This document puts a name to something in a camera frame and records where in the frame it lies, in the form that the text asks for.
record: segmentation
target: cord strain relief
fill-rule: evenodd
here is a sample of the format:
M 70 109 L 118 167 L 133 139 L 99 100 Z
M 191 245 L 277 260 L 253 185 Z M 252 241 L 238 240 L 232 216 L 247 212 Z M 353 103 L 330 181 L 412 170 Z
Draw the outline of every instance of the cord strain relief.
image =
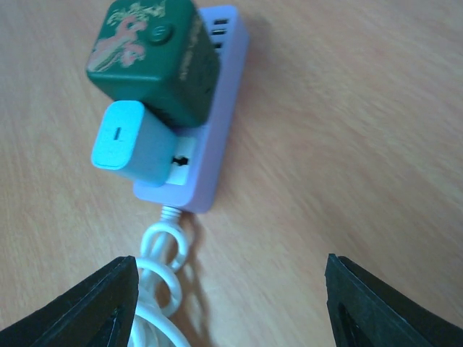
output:
M 182 211 L 175 207 L 163 206 L 161 212 L 161 221 L 168 221 L 175 224 L 179 223 Z

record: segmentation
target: outlet hole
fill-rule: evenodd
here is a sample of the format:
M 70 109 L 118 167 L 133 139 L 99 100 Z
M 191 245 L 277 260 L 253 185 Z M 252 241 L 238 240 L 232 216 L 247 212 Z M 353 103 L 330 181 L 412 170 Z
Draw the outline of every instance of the outlet hole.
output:
M 190 160 L 188 158 L 184 157 L 183 155 L 172 158 L 172 163 L 173 164 L 175 163 L 178 166 L 188 165 L 189 161 Z
M 224 35 L 226 33 L 226 29 L 215 29 L 212 30 L 212 35 Z
M 114 141 L 119 139 L 119 135 L 121 134 L 121 128 L 116 129 L 116 133 L 114 134 Z
M 229 20 L 226 20 L 225 18 L 222 18 L 220 20 L 214 20 L 214 25 L 223 25 L 223 24 L 226 24 L 228 22 L 229 22 Z

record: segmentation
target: purple power strip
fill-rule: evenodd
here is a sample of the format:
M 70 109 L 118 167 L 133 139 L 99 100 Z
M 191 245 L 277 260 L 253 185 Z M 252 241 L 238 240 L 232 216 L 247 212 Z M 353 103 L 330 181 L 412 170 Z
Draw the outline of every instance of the purple power strip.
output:
M 221 71 L 207 123 L 175 130 L 179 137 L 195 138 L 188 174 L 183 184 L 152 187 L 136 181 L 133 187 L 139 199 L 194 213 L 207 212 L 214 201 L 249 44 L 249 34 L 236 7 L 208 7 L 200 9 L 200 14 L 220 54 Z M 213 35 L 214 30 L 220 35 Z

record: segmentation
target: socket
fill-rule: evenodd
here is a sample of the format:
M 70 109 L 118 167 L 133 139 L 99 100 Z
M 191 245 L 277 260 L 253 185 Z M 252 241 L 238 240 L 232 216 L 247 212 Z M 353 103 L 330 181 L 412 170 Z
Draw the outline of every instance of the socket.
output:
M 133 189 L 141 200 L 193 213 L 207 212 L 214 201 L 250 40 L 236 7 L 206 7 L 199 13 L 221 60 L 209 118 L 201 127 L 174 129 L 179 142 L 164 185 L 136 181 Z M 180 157 L 187 164 L 179 165 Z

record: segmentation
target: blue charger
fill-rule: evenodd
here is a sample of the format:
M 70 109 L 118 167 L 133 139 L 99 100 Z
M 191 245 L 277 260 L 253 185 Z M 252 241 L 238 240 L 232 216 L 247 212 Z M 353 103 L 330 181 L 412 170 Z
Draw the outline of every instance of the blue charger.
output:
M 92 164 L 159 187 L 169 177 L 177 136 L 141 102 L 113 102 L 103 116 Z

